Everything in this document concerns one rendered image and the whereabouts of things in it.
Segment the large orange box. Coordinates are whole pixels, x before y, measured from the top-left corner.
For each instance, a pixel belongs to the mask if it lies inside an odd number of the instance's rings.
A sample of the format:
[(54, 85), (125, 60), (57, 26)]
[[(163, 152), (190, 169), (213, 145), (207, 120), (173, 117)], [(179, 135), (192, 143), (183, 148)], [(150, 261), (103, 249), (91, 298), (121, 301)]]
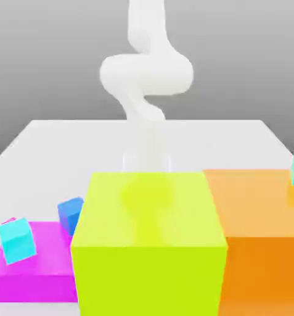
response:
[(288, 170), (205, 172), (228, 243), (219, 316), (294, 316)]

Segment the large yellow-green box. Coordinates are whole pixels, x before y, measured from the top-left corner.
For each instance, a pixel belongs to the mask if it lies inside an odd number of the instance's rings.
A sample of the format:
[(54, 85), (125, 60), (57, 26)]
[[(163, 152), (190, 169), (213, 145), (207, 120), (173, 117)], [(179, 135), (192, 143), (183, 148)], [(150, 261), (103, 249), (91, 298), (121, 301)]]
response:
[(218, 316), (227, 242), (195, 173), (94, 173), (71, 243), (80, 316)]

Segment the large magenta box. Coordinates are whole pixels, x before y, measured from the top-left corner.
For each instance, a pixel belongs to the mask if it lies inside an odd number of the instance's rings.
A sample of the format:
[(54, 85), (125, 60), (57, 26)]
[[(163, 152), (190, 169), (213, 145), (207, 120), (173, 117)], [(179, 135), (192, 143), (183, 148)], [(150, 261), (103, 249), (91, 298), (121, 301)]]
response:
[(71, 236), (59, 222), (30, 222), (37, 255), (6, 264), (0, 248), (0, 302), (77, 302)]

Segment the small blue cube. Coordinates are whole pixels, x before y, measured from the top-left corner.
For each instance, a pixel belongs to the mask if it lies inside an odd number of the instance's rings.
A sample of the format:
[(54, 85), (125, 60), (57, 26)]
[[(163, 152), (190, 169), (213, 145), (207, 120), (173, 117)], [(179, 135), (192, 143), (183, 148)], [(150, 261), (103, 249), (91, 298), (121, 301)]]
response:
[(74, 235), (83, 202), (83, 198), (75, 197), (57, 205), (60, 223), (70, 236)]

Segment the small cyan cube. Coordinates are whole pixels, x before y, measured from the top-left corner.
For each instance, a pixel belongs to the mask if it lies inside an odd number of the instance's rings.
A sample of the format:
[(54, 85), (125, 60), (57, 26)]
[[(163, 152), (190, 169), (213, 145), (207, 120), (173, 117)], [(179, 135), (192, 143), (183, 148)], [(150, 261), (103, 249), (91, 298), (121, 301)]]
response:
[(36, 255), (33, 232), (26, 218), (1, 224), (0, 240), (7, 265)]

